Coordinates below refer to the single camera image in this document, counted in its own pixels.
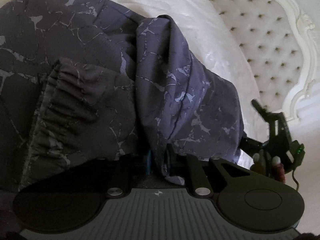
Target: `white pillow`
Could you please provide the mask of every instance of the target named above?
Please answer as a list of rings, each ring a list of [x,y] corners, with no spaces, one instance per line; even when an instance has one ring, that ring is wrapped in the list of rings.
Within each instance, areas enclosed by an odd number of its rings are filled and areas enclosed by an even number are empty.
[[[0,0],[0,7],[10,0]],[[145,16],[171,16],[190,50],[208,69],[232,82],[239,94],[248,136],[267,139],[267,126],[252,108],[260,98],[251,68],[231,33],[208,0],[112,0]]]

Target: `black circular pad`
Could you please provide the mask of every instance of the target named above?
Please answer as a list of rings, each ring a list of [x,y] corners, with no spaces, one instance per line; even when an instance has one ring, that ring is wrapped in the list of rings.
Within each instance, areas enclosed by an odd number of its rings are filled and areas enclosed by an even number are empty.
[[[48,180],[17,194],[13,211],[25,228],[38,233],[62,233],[92,220],[102,206],[102,194],[88,183]]]
[[[264,176],[231,179],[219,193],[217,206],[230,222],[255,232],[288,229],[304,211],[296,190]]]

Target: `crosshair logo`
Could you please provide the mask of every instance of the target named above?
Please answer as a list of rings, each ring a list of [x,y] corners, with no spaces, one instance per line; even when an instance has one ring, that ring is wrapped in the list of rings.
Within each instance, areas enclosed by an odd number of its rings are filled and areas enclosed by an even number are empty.
[[[162,194],[164,194],[162,191],[158,190],[154,193],[155,195],[157,195],[158,197],[161,196]]]

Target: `purple blanket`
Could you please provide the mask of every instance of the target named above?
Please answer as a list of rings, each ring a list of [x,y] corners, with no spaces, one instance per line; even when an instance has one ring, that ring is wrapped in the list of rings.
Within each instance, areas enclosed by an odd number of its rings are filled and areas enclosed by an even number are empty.
[[[0,188],[18,192],[97,157],[152,151],[236,163],[233,84],[207,70],[166,15],[110,0],[13,0],[0,9]]]

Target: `ornate white bed frame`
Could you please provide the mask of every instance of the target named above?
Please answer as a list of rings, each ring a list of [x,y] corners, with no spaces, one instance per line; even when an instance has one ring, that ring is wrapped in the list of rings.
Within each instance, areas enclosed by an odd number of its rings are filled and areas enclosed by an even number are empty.
[[[210,1],[247,57],[262,104],[296,123],[298,101],[317,82],[320,31],[295,0]]]

